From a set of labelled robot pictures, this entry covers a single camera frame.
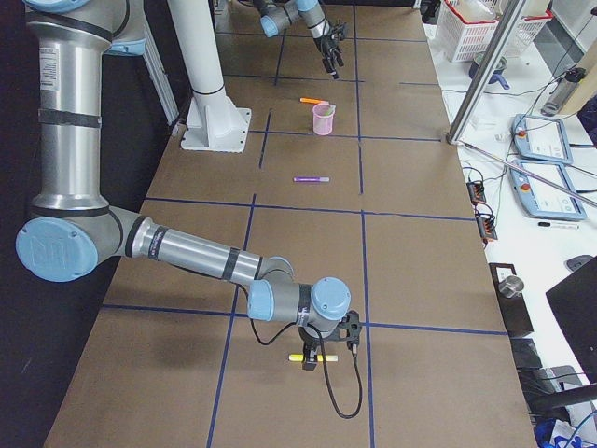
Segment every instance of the black monitor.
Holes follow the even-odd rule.
[[[597,383],[597,257],[547,292],[549,306],[589,381]]]

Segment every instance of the white table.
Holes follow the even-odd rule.
[[[434,28],[426,27],[428,36],[435,33]],[[439,85],[444,90],[443,97],[448,116],[452,121],[465,97],[464,93],[454,91],[464,92],[468,89],[470,63],[451,63],[445,58],[440,43],[433,39],[429,40],[429,47]],[[531,45],[520,58],[509,59],[504,75],[511,86],[508,93],[533,91],[551,80],[551,73],[534,45]],[[486,91],[506,92],[498,83],[488,86]],[[546,89],[542,94],[532,111],[533,115],[539,115],[539,109],[551,91],[552,89]],[[509,127],[514,115],[528,112],[538,93],[526,93],[516,97],[483,95],[474,117],[479,124],[484,124],[485,128],[489,129],[474,129],[469,124],[462,140],[504,159],[510,148]],[[564,123],[570,143],[591,144],[576,116],[565,119]],[[479,169],[485,178],[502,174],[501,164],[466,147],[458,147],[458,151],[463,166]],[[575,166],[597,172],[597,149],[574,147],[572,152]],[[571,168],[568,168],[567,172],[576,189],[597,189],[597,177]],[[479,178],[477,173],[465,170],[465,178],[469,175],[471,179]],[[546,292],[570,274],[564,266],[567,259],[581,254],[597,255],[597,209],[584,205],[588,218],[579,222],[577,230],[541,228],[537,226],[539,219],[524,214],[511,185],[509,173],[504,176],[501,186],[499,180],[485,183],[487,202],[497,213],[498,236],[498,241],[487,245],[487,260],[513,264],[518,276],[524,281],[523,294],[535,330],[532,338],[543,365],[571,365],[576,371],[582,371],[548,305]],[[587,197],[597,201],[597,193]],[[581,376],[581,381],[588,383],[584,376]]]

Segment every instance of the white basket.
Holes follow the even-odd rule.
[[[493,9],[499,0],[481,0]],[[498,20],[467,22],[458,14],[454,6],[459,0],[442,0],[437,19],[437,36],[444,45],[448,59],[453,63],[472,61],[475,55],[485,51],[492,40],[493,32],[497,28]],[[516,35],[510,37],[505,56],[518,58],[548,21],[553,18],[551,12],[546,11],[544,17],[527,17],[521,19]]]

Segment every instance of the pink cup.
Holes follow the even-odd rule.
[[[336,105],[320,103],[313,106],[313,132],[317,135],[328,135],[332,132]]]

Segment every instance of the blue joint cap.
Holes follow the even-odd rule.
[[[62,14],[84,7],[90,0],[23,0],[31,9]]]
[[[17,254],[29,271],[50,282],[70,282],[98,263],[95,244],[78,226],[56,217],[38,217],[17,235]]]
[[[116,42],[106,52],[112,56],[141,56],[146,52],[146,40],[132,40],[130,42]]]
[[[270,16],[263,16],[261,18],[261,28],[263,28],[263,32],[267,37],[274,37],[278,35],[278,25]]]
[[[311,11],[314,7],[318,6],[317,0],[297,0],[297,9],[300,12]]]
[[[351,306],[351,291],[340,279],[326,277],[313,285],[311,301],[321,317],[340,321]]]
[[[271,321],[273,318],[273,291],[267,280],[254,280],[249,287],[247,314],[252,319]]]

